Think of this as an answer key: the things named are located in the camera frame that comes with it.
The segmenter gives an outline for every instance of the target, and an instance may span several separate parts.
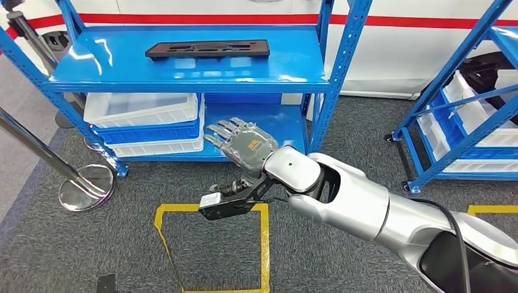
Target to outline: gray carpet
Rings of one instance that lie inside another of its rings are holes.
[[[411,102],[342,98],[323,153],[365,171],[398,194],[405,173],[383,135]],[[59,153],[80,167],[102,160],[70,131]],[[114,196],[83,214],[57,202],[62,178],[50,170],[26,203],[16,202],[0,247],[2,292],[94,292],[97,279],[117,274],[119,292],[177,292],[175,275],[153,226],[161,203],[196,203],[213,183],[238,178],[226,163],[132,163]],[[516,183],[436,181],[423,197],[450,209],[469,204],[518,204]],[[281,195],[280,189],[271,195]],[[518,215],[483,215],[518,238]],[[259,216],[207,222],[198,213],[164,215],[164,235],[186,289],[256,289],[260,285]],[[281,202],[269,206],[272,292],[427,292],[391,255],[373,243],[321,226]]]

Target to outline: chrome stanchion base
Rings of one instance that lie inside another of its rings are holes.
[[[86,145],[87,148],[91,149],[91,150],[94,150],[95,151],[95,148],[88,142],[88,140],[86,139],[86,137],[83,137],[82,138],[83,141],[84,141],[84,144]]]
[[[103,165],[88,165],[78,169],[86,180],[104,192],[92,192],[80,188],[73,181],[66,180],[59,188],[59,203],[69,211],[82,212],[103,204],[115,189],[114,172]]]

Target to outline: caster wheel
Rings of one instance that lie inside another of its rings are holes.
[[[403,185],[403,190],[405,190],[406,192],[410,192],[410,186],[408,186],[407,181],[403,181],[402,185]]]
[[[392,138],[392,134],[386,134],[385,136],[383,136],[383,139],[386,141],[386,142],[394,142],[394,139]]]

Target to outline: black cable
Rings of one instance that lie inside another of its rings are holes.
[[[459,242],[459,249],[460,249],[460,253],[461,253],[462,277],[463,277],[462,280],[464,282],[464,292],[471,293],[468,257],[466,255],[466,246],[464,243],[464,239],[462,238],[461,229],[459,227],[459,224],[457,224],[457,221],[455,220],[455,218],[453,217],[453,215],[447,208],[441,206],[440,204],[436,203],[435,201],[425,200],[422,198],[410,198],[410,199],[413,201],[417,201],[418,203],[426,203],[426,204],[430,204],[432,206],[437,207],[441,212],[444,213],[444,215],[448,219],[448,222],[455,230],[455,234],[456,234],[457,240]]]

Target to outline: black tray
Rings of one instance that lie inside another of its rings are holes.
[[[269,56],[267,40],[164,42],[145,52],[151,59],[163,57]]]

